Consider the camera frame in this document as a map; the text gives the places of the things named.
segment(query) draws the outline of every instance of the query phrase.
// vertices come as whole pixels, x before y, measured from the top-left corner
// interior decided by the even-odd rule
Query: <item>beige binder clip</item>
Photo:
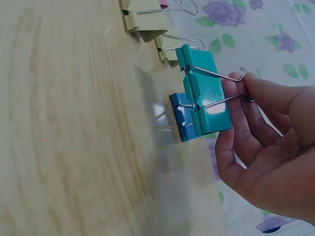
[[[200,38],[187,39],[179,37],[174,28],[155,39],[158,55],[161,61],[167,61],[172,67],[178,65],[175,49],[182,46],[182,41],[198,43],[198,46],[190,46],[192,49],[204,50],[204,43]]]
[[[164,12],[182,11],[189,15],[197,16],[198,8],[193,0],[190,0],[196,12],[183,8],[161,9],[158,0],[121,0],[126,30],[129,33],[138,31],[145,42],[167,32],[169,28],[166,23]]]

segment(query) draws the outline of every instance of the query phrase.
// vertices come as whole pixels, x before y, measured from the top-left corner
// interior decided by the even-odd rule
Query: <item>finger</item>
[[[240,74],[231,73],[231,78],[239,79]],[[236,83],[225,80],[222,82],[226,97],[238,94]],[[232,99],[228,102],[231,122],[234,126],[234,150],[242,162],[249,166],[255,159],[256,153],[263,147],[260,142],[251,134],[246,116],[244,114],[240,99]]]
[[[236,163],[233,143],[234,129],[221,131],[216,142],[216,159],[220,178],[236,190],[238,181],[245,170]]]
[[[239,94],[247,94],[247,89],[244,83],[237,83]],[[279,133],[266,123],[257,104],[255,102],[248,102],[241,100],[242,108],[244,110],[248,125],[252,135],[264,146],[267,147],[275,143],[280,138]]]
[[[288,114],[291,102],[310,87],[288,87],[262,80],[247,73],[244,78],[246,88],[258,105],[281,114]]]
[[[275,128],[278,129],[283,135],[286,134],[288,130],[292,127],[288,115],[280,114],[265,107],[260,108],[263,110],[266,117],[275,126]]]

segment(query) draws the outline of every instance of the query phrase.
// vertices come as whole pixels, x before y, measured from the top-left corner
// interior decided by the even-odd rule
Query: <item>green leaf print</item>
[[[235,39],[231,35],[224,33],[222,35],[222,40],[223,40],[223,43],[226,45],[226,47],[230,49],[235,48]]]
[[[221,191],[219,191],[218,197],[219,197],[220,202],[223,204],[224,203],[224,194]]]
[[[300,13],[301,12],[301,7],[299,4],[294,4],[293,6],[293,10],[295,13]]]
[[[258,75],[258,77],[260,77],[260,76],[261,76],[261,74],[260,74],[260,70],[259,70],[259,69],[257,69],[257,75]]]
[[[299,64],[299,72],[300,72],[303,79],[306,80],[308,78],[309,71],[307,70],[307,67],[303,63]]]
[[[217,56],[221,53],[221,44],[219,39],[215,39],[209,46],[209,51],[213,54],[213,56]]]
[[[260,212],[263,214],[263,215],[269,215],[270,212],[266,211],[266,210],[260,210]]]
[[[301,50],[302,49],[302,45],[298,41],[294,41],[294,47],[295,47],[296,50]]]
[[[205,27],[213,27],[216,25],[213,21],[210,21],[207,16],[200,17],[195,20],[199,25],[205,26]]]
[[[285,71],[286,74],[288,74],[292,78],[299,78],[299,75],[297,74],[296,69],[294,68],[293,65],[291,65],[289,63],[285,63],[282,66],[283,66],[283,70]]]
[[[234,5],[240,6],[243,9],[247,9],[245,3],[242,0],[232,0]]]
[[[306,4],[302,5],[302,9],[306,15],[310,16],[312,14],[310,8]]]
[[[284,32],[284,27],[280,23],[277,23],[277,25],[279,32]]]
[[[271,43],[271,44],[276,44],[277,43],[276,38],[275,38],[274,35],[267,35],[265,37],[265,40],[266,40],[267,43]]]

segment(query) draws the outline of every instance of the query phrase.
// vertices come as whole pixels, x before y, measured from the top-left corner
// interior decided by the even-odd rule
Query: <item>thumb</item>
[[[289,87],[257,78],[247,73],[244,78],[246,88],[256,103],[282,114],[288,114],[292,101],[311,87]]]

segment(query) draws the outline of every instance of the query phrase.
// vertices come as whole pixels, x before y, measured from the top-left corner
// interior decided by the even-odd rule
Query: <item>hand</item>
[[[221,179],[256,207],[315,224],[315,87],[281,86],[250,73],[244,82],[222,84],[226,97],[250,94],[255,102],[228,103],[233,128],[216,143]]]

